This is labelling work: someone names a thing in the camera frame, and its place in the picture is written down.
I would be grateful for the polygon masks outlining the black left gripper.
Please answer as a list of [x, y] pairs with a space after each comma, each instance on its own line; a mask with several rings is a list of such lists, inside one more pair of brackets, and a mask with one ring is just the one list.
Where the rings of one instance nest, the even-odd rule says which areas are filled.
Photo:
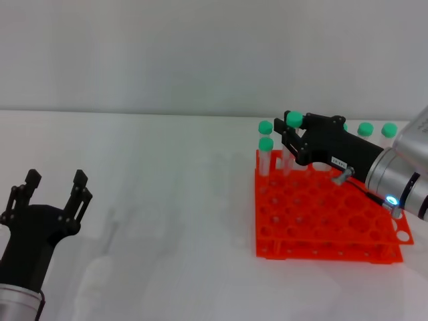
[[41, 290], [56, 245], [76, 235], [92, 200], [88, 177], [78, 169], [66, 206], [29, 205], [41, 175], [30, 169], [24, 184], [12, 186], [1, 224], [10, 238], [1, 258], [1, 283], [38, 292]]

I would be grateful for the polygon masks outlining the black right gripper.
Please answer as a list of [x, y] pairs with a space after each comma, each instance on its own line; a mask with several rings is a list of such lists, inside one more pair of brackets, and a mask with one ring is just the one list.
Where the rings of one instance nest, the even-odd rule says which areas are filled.
[[[305, 115], [288, 110], [284, 117], [285, 120], [274, 120], [274, 131], [281, 136], [283, 147], [299, 165], [324, 163], [339, 171], [350, 167], [352, 177], [365, 182], [372, 164], [384, 151], [345, 130], [342, 116]], [[299, 136], [296, 133], [301, 129], [305, 133]]]

